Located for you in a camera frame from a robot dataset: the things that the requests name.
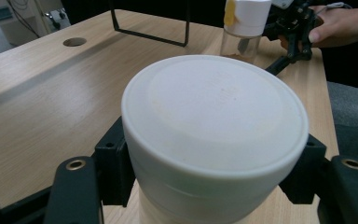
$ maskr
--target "container lid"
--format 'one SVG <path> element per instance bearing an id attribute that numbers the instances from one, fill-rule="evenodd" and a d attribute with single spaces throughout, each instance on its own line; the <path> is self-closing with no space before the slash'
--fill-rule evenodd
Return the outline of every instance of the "container lid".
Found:
<path id="1" fill-rule="evenodd" d="M 274 170 L 298 158 L 309 136 L 305 109 L 282 81 L 212 55 L 147 66 L 124 92 L 122 118 L 152 156 L 206 175 Z"/>

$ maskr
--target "cable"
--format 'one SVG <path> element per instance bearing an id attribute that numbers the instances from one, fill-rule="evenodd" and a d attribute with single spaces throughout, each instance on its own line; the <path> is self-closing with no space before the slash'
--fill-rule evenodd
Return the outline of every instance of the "cable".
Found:
<path id="1" fill-rule="evenodd" d="M 22 0 L 22 3 L 18 2 L 18 0 L 14 1 L 14 7 L 19 10 L 25 10 L 28 8 L 28 0 Z"/>
<path id="2" fill-rule="evenodd" d="M 17 20 L 19 20 L 19 22 L 29 31 L 31 31 L 32 33 L 34 33 L 34 35 L 36 35 L 37 38 L 40 37 L 40 35 L 33 29 L 33 27 L 22 17 L 22 15 L 16 10 L 16 8 L 13 7 L 11 0 L 7 0 L 7 3 L 9 4 L 9 6 L 11 7 L 11 9 L 14 12 L 14 15 L 16 16 Z"/>

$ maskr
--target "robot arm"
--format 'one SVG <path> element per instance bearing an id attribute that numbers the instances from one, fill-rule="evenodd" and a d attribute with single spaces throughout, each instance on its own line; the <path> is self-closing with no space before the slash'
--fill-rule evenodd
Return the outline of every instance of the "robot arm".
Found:
<path id="1" fill-rule="evenodd" d="M 310 60 L 310 30 L 316 25 L 316 16 L 310 6 L 324 5 L 324 0 L 273 0 L 263 36 L 269 40 L 284 36 L 288 41 L 286 56 L 282 56 L 266 70 L 278 75 L 287 65 L 299 60 Z"/>

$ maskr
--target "round cable hole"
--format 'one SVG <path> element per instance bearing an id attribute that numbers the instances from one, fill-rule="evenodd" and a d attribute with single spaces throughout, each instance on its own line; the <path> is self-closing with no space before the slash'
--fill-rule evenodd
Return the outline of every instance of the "round cable hole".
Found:
<path id="1" fill-rule="evenodd" d="M 75 160 L 66 164 L 66 169 L 70 171 L 78 170 L 83 168 L 86 165 L 86 162 L 83 160 Z"/>
<path id="2" fill-rule="evenodd" d="M 66 47 L 77 47 L 80 45 L 84 45 L 86 42 L 87 42 L 87 40 L 85 38 L 74 37 L 74 38 L 70 38 L 70 39 L 63 41 L 63 44 Z"/>
<path id="3" fill-rule="evenodd" d="M 348 166 L 349 168 L 358 170 L 358 161 L 350 160 L 350 159 L 343 159 L 342 164 Z"/>

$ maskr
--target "black mount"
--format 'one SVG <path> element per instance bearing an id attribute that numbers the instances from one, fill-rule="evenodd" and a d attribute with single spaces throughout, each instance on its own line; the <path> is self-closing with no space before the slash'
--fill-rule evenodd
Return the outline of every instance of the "black mount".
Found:
<path id="1" fill-rule="evenodd" d="M 358 224 L 358 159 L 335 156 L 329 161 L 325 151 L 310 134 L 279 186 L 294 204 L 311 204 L 318 195 L 322 224 Z M 103 223 L 103 204 L 126 207 L 134 180 L 120 117 L 91 157 L 64 161 L 51 187 L 0 209 L 0 224 Z"/>

